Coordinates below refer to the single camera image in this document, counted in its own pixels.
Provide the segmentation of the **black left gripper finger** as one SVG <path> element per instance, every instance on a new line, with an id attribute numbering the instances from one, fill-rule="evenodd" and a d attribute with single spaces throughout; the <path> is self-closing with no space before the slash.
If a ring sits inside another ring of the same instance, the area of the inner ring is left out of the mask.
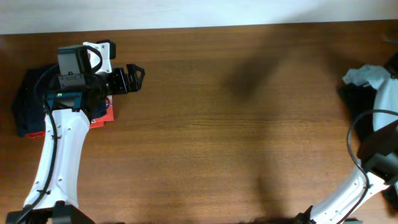
<path id="1" fill-rule="evenodd" d="M 133 74 L 129 76 L 130 79 L 130 92 L 137 92 L 142 88 L 143 82 L 143 74 L 138 76 L 137 74 Z"/>
<path id="2" fill-rule="evenodd" d="M 142 82 L 145 76 L 145 70 L 139 66 L 137 66 L 136 64 L 127 64 L 127 72 L 128 72 L 128 76 L 129 79 L 132 82 Z"/>

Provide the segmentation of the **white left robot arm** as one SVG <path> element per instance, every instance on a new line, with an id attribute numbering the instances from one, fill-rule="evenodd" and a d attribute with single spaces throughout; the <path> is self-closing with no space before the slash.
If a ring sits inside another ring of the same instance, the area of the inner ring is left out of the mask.
<path id="1" fill-rule="evenodd" d="M 6 223 L 92 223 L 78 208 L 77 180 L 90 123 L 111 95 L 142 88 L 145 70 L 135 64 L 113 68 L 111 40 L 60 47 L 58 62 L 27 85 L 22 119 L 33 109 L 42 114 L 44 145 L 34 184 L 22 210 L 9 212 Z"/>

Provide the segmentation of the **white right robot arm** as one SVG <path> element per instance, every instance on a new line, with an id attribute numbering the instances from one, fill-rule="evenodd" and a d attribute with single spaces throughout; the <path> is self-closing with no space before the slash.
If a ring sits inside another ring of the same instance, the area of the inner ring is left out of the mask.
<path id="1" fill-rule="evenodd" d="M 397 182 L 397 121 L 373 132 L 357 153 L 360 168 L 295 223 L 343 223 L 365 201 Z"/>

